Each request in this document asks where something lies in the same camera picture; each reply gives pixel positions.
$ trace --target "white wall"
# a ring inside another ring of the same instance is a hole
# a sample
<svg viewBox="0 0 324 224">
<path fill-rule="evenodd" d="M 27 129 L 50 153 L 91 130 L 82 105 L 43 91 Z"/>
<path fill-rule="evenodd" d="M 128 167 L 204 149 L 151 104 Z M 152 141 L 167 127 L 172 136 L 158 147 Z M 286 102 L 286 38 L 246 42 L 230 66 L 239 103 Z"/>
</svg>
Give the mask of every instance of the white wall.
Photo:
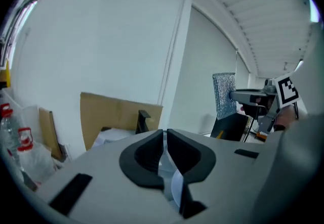
<svg viewBox="0 0 324 224">
<path fill-rule="evenodd" d="M 81 92 L 158 104 L 182 4 L 39 0 L 17 42 L 15 99 L 52 110 L 58 139 L 76 158 L 85 151 Z"/>
<path fill-rule="evenodd" d="M 264 81 L 266 80 L 266 78 L 263 77 L 257 77 L 255 80 L 255 84 L 253 88 L 256 89 L 262 89 L 264 87 Z"/>
<path fill-rule="evenodd" d="M 162 129 L 167 129 L 169 124 L 187 39 L 191 5 L 192 0 L 184 0 L 180 11 L 179 24 L 174 31 L 174 41 L 170 43 L 173 46 L 173 52 L 169 52 L 167 58 L 166 70 L 162 81 L 162 86 L 164 85 L 165 87 L 161 88 L 159 95 L 159 103 L 163 105 L 163 110 L 158 127 Z"/>
<path fill-rule="evenodd" d="M 249 74 L 248 88 L 254 88 L 256 78 L 257 77 L 255 74 L 253 73 Z"/>
<path fill-rule="evenodd" d="M 235 75 L 236 77 L 236 89 L 243 89 L 243 88 L 248 88 L 248 83 L 249 83 L 249 71 L 247 67 L 245 66 L 242 58 L 237 55 L 237 73 Z"/>
<path fill-rule="evenodd" d="M 171 111 L 169 128 L 210 132 L 216 119 L 212 75 L 235 72 L 235 48 L 203 14 L 191 10 L 188 36 Z M 247 88 L 249 73 L 238 57 L 238 88 Z"/>
</svg>

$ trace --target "white ceiling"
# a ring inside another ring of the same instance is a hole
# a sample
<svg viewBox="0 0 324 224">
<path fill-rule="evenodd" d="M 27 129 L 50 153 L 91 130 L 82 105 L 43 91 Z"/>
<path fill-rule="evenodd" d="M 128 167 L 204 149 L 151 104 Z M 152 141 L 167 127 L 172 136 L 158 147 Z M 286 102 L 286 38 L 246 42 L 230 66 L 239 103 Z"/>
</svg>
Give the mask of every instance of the white ceiling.
<svg viewBox="0 0 324 224">
<path fill-rule="evenodd" d="M 259 77 L 293 71 L 313 41 L 309 0 L 219 0 L 242 30 Z"/>
</svg>

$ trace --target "yellow object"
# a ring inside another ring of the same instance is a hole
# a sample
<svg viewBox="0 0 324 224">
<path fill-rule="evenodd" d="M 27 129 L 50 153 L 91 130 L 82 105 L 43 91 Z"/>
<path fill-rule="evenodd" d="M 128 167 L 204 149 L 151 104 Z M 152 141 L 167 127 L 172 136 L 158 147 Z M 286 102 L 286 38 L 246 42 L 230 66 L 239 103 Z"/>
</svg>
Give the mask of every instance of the yellow object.
<svg viewBox="0 0 324 224">
<path fill-rule="evenodd" d="M 218 134 L 218 136 L 217 136 L 216 138 L 217 138 L 217 139 L 220 139 L 220 138 L 222 137 L 223 133 L 224 133 L 224 131 L 221 130 L 221 132 Z"/>
<path fill-rule="evenodd" d="M 7 77 L 7 87 L 11 86 L 10 82 L 10 70 L 9 70 L 9 61 L 6 61 L 6 77 Z"/>
</svg>

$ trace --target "red bottle cap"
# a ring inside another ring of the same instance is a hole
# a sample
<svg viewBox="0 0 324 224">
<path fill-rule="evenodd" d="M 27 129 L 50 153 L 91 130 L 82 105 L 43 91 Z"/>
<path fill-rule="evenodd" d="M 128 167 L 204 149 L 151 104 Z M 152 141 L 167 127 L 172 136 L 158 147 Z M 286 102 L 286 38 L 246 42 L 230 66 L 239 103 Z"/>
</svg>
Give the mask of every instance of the red bottle cap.
<svg viewBox="0 0 324 224">
<path fill-rule="evenodd" d="M 10 117 L 13 112 L 13 109 L 1 110 L 1 116 L 2 118 Z"/>
<path fill-rule="evenodd" d="M 6 104 L 1 104 L 0 105 L 0 110 L 7 110 L 7 109 L 10 109 L 10 104 L 9 103 L 6 103 Z"/>
<path fill-rule="evenodd" d="M 17 148 L 19 152 L 27 151 L 33 147 L 33 137 L 29 127 L 18 129 L 21 147 Z"/>
</svg>

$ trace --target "black bracket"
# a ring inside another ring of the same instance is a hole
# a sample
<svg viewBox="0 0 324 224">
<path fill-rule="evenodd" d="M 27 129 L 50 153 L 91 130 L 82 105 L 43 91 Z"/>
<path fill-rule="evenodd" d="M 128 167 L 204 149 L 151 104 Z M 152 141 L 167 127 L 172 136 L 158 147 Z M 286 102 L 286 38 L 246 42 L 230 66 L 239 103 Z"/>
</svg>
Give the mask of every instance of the black bracket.
<svg viewBox="0 0 324 224">
<path fill-rule="evenodd" d="M 151 116 L 145 110 L 138 110 L 138 119 L 137 119 L 135 134 L 148 131 L 148 127 L 145 122 L 146 118 L 151 118 Z"/>
</svg>

